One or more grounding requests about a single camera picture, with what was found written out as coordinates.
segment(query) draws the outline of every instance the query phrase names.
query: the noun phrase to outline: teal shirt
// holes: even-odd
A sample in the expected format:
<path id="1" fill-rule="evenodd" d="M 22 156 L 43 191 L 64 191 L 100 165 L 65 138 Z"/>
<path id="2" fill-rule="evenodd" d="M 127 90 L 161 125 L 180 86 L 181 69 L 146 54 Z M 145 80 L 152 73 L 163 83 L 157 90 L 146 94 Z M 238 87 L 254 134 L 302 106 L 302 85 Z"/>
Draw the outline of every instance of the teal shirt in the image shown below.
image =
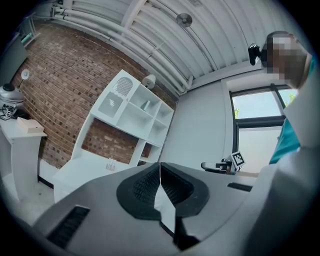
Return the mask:
<path id="1" fill-rule="evenodd" d="M 315 65 L 316 57 L 313 56 L 310 64 L 309 75 L 314 70 Z M 278 143 L 275 147 L 273 156 L 271 157 L 270 164 L 277 163 L 279 159 L 282 158 L 285 154 L 296 151 L 298 148 L 300 148 L 298 137 L 288 119 L 285 119 Z"/>

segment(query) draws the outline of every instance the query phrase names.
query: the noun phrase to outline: floor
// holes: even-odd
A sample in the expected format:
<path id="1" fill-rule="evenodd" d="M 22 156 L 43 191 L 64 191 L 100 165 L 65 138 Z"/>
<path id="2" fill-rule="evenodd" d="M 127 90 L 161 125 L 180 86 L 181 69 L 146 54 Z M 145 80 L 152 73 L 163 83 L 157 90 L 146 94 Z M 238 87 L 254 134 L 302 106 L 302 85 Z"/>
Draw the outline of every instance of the floor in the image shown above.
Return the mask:
<path id="1" fill-rule="evenodd" d="M 32 194 L 17 202 L 6 194 L 7 206 L 11 213 L 32 226 L 36 220 L 54 203 L 54 190 L 38 182 Z"/>

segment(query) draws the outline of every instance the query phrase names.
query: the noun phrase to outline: window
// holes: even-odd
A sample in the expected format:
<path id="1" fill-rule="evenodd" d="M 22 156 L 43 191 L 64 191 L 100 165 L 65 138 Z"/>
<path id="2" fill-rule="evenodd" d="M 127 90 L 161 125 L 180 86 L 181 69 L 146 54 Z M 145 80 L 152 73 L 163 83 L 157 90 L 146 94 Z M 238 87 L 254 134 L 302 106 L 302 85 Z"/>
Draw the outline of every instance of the window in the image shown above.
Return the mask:
<path id="1" fill-rule="evenodd" d="M 241 151 L 241 171 L 260 172 L 275 151 L 285 120 L 284 108 L 297 95 L 287 85 L 274 85 L 230 93 L 234 111 L 232 151 Z"/>
<path id="2" fill-rule="evenodd" d="M 281 95 L 281 98 L 283 99 L 285 106 L 288 106 L 298 94 L 297 90 L 295 89 L 283 89 L 279 90 L 279 93 Z"/>
<path id="3" fill-rule="evenodd" d="M 281 129 L 280 126 L 239 129 L 239 151 L 246 163 L 242 172 L 258 173 L 269 164 Z"/>
<path id="4" fill-rule="evenodd" d="M 271 91 L 235 96 L 233 99 L 236 119 L 281 116 Z"/>

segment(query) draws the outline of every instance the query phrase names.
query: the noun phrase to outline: white pedestal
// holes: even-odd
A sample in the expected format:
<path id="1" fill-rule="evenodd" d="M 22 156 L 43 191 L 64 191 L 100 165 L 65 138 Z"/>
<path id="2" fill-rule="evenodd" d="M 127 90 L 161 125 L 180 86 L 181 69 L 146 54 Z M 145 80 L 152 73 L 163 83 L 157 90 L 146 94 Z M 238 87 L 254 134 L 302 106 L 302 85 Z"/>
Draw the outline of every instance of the white pedestal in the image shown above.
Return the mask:
<path id="1" fill-rule="evenodd" d="M 43 132 L 25 133 L 17 120 L 0 120 L 0 172 L 6 191 L 17 201 L 38 182 L 38 155 Z"/>

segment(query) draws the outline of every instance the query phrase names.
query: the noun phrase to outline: vent grille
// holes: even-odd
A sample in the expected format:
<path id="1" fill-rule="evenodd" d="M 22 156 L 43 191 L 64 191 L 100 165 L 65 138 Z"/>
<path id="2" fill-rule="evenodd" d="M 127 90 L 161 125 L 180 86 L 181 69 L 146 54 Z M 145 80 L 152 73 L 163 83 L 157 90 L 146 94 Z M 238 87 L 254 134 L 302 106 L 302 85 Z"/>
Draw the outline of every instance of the vent grille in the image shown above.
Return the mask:
<path id="1" fill-rule="evenodd" d="M 76 206 L 66 218 L 48 236 L 48 240 L 56 246 L 66 248 L 81 223 L 84 221 L 90 209 Z"/>
<path id="2" fill-rule="evenodd" d="M 246 191 L 246 192 L 250 192 L 252 189 L 252 186 L 243 185 L 235 182 L 229 183 L 228 187 L 236 190 Z"/>
<path id="3" fill-rule="evenodd" d="M 115 83 L 113 89 L 122 96 L 127 96 L 132 89 L 132 86 L 132 81 L 129 78 L 122 77 Z"/>

